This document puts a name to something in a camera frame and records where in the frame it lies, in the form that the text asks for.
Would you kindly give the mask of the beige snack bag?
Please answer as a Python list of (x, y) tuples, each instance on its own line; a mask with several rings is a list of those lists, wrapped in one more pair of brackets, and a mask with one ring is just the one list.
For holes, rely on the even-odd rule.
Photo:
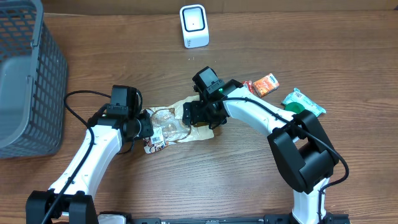
[(144, 138), (146, 154), (153, 154), (168, 146), (190, 141), (201, 141), (214, 137), (207, 126), (187, 126), (182, 122), (183, 104), (199, 100), (199, 96), (188, 96), (170, 106), (146, 108), (150, 115), (154, 134)]

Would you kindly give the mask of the red stick packet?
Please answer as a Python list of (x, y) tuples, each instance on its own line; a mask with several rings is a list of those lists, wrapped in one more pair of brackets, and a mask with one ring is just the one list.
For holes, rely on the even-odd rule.
[(243, 85), (244, 85), (252, 94), (254, 94), (254, 88), (253, 88), (253, 85), (252, 85), (252, 81), (251, 81), (251, 80), (243, 81)]

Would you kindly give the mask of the orange tissue pack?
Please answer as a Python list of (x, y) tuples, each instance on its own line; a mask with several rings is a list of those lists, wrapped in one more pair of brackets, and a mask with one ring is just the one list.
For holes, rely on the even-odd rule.
[(255, 81), (253, 83), (253, 87), (256, 93), (259, 95), (260, 98), (263, 96), (268, 95), (269, 93), (275, 91), (279, 87), (279, 82), (277, 81), (276, 77), (269, 73), (268, 75), (264, 76), (263, 78)]

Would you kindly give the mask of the green lid jar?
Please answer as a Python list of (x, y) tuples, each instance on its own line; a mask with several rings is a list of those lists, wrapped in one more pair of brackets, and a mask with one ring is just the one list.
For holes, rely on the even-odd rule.
[(284, 108), (286, 111), (291, 111), (291, 112), (294, 112), (294, 113), (296, 113), (296, 114), (299, 114), (299, 113), (301, 113), (302, 111), (304, 111), (305, 110), (305, 107), (303, 106), (303, 105), (301, 105), (300, 103), (297, 103), (297, 102), (291, 102), (291, 103), (287, 103), (286, 105), (285, 105), (285, 108)]

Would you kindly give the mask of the teal snack packet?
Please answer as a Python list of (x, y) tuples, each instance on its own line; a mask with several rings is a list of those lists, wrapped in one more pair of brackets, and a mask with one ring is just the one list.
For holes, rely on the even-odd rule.
[(289, 93), (281, 103), (285, 106), (287, 103), (291, 102), (300, 103), (306, 110), (311, 111), (316, 117), (320, 116), (322, 113), (326, 114), (326, 109), (305, 96), (298, 88), (294, 88), (293, 92)]

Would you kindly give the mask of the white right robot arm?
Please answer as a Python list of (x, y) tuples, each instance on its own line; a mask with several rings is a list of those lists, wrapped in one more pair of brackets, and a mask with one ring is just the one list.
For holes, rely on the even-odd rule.
[(294, 191), (292, 223), (328, 223), (325, 189), (339, 158), (318, 118), (275, 107), (253, 95), (236, 80), (224, 82), (210, 67), (192, 78), (199, 99), (184, 103), (187, 126), (215, 129), (228, 118), (238, 119), (263, 134), (278, 171)]

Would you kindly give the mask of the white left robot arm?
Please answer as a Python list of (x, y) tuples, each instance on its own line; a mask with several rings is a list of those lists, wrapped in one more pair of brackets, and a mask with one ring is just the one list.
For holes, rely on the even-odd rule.
[(94, 199), (113, 158), (124, 154), (126, 143), (153, 135), (142, 94), (131, 86), (115, 85), (104, 104), (89, 120), (84, 140), (65, 172), (46, 191), (33, 191), (25, 205), (27, 223), (52, 223), (67, 216), (69, 223), (131, 223), (129, 214), (98, 214)]

